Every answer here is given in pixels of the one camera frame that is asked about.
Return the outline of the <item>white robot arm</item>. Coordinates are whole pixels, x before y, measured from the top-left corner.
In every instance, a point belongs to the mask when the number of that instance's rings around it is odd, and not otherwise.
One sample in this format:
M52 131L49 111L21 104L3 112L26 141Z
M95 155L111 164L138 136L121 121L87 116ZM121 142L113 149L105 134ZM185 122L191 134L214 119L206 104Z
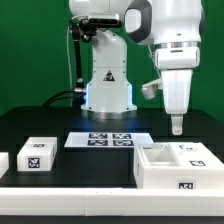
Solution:
M93 74L84 88L83 112L114 119L137 111L126 78L127 45L112 32L122 27L131 41L149 48L159 78L143 85L142 93L151 99L163 91L172 133L180 135L193 69L200 63L201 0L69 0L69 7L78 20L70 23L74 42L92 44Z

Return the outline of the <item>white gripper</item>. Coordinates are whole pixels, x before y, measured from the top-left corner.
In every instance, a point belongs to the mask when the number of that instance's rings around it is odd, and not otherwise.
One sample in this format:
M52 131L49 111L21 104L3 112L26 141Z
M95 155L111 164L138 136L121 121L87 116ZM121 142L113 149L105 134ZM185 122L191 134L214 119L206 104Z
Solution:
M193 69L200 63L198 47L163 48L155 51L155 66L161 72L165 111L171 114L172 133L182 134L188 110Z

